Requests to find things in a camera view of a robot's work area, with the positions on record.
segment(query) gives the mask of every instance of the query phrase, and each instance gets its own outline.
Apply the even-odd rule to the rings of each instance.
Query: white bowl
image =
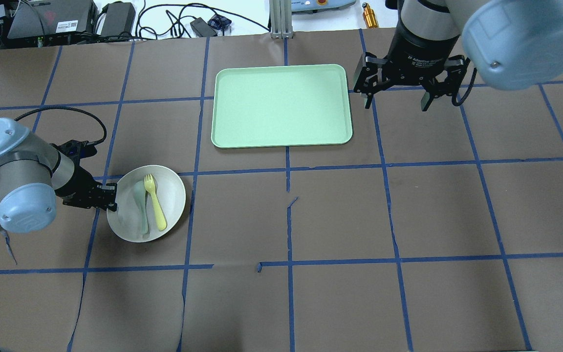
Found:
[[[134,185],[152,174],[156,181],[158,201],[166,218],[166,229],[159,231],[153,214],[152,198],[147,194],[147,221],[149,232],[141,234],[141,214],[134,202]],[[112,231],[120,238],[129,242],[149,242],[169,232],[181,217],[186,205],[186,189],[184,183],[174,171],[160,165],[147,165],[128,172],[117,182],[116,212],[110,210],[108,223]]]

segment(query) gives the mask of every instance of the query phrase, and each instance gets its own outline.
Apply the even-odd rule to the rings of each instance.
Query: power adapter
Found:
[[[201,17],[190,22],[190,28],[192,28],[199,37],[215,37],[218,35],[217,31],[212,29]]]
[[[106,18],[101,27],[101,36],[118,36],[125,32],[131,34],[136,11],[131,2],[113,2],[107,5]]]

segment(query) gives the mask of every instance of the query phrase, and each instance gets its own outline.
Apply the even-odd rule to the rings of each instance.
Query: plastic fork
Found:
[[[149,232],[149,223],[147,221],[147,207],[145,206],[145,197],[147,191],[143,181],[138,181],[134,184],[134,201],[140,212],[140,233],[145,235]]]
[[[156,216],[156,225],[158,230],[166,229],[166,219],[158,202],[158,195],[156,194],[156,182],[153,180],[152,174],[145,176],[145,190],[152,196],[153,213]]]

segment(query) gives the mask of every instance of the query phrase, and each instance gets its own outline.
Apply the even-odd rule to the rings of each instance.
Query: green tray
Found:
[[[352,135],[346,73],[339,65],[217,74],[212,143],[219,148],[344,144]]]

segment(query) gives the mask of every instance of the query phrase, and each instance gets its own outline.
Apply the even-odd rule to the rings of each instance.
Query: label sticker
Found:
[[[64,21],[58,22],[56,33],[72,32],[78,29],[78,21]]]

